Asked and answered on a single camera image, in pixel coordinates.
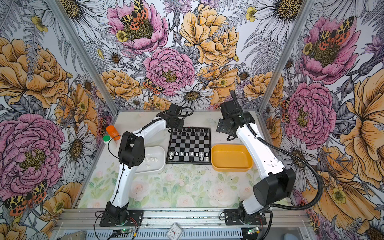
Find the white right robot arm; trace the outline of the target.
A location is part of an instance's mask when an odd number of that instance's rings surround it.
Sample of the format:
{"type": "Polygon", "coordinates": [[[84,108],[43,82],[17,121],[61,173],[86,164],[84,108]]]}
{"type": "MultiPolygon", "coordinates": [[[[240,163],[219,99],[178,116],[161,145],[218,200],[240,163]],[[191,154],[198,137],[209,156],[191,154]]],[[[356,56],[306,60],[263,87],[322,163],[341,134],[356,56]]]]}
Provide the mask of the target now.
{"type": "Polygon", "coordinates": [[[272,204],[283,200],[292,193],[296,173],[287,170],[271,151],[263,139],[253,116],[229,101],[220,105],[222,118],[219,119],[217,132],[238,138],[246,147],[256,165],[261,180],[253,187],[253,193],[241,201],[238,207],[240,220],[248,224],[272,204]]]}

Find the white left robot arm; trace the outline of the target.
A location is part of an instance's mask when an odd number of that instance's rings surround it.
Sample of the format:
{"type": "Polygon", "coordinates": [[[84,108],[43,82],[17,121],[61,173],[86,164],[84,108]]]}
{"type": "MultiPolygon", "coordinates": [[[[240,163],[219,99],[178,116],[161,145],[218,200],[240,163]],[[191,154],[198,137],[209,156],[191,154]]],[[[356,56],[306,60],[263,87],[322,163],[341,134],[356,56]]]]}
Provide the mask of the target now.
{"type": "Polygon", "coordinates": [[[122,226],[129,219],[129,191],[135,173],[145,159],[145,141],[165,129],[181,130],[185,118],[191,116],[191,107],[181,107],[171,104],[170,107],[158,113],[153,120],[136,131],[126,131],[122,135],[117,155],[120,168],[118,180],[110,201],[107,202],[102,220],[117,226],[122,226]]]}

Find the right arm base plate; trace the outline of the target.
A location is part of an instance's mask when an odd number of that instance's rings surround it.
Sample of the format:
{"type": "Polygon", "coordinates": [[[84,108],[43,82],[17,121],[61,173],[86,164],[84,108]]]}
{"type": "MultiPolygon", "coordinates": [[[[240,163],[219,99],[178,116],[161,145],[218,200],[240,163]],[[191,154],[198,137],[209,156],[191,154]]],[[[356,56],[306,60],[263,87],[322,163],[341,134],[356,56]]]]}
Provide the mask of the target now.
{"type": "Polygon", "coordinates": [[[261,226],[261,225],[267,224],[265,215],[261,215],[258,212],[249,215],[245,211],[240,209],[225,209],[224,221],[227,226],[240,226],[240,225],[261,226]]]}

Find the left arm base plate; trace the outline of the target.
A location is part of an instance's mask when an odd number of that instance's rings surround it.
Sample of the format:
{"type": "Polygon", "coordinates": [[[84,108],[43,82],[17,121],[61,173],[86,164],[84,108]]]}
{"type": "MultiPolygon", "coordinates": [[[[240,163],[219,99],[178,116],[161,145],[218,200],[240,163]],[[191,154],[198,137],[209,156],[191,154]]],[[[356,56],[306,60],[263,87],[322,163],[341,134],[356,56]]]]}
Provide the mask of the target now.
{"type": "Polygon", "coordinates": [[[105,211],[99,223],[100,227],[140,227],[144,210],[123,210],[120,213],[105,211]]]}

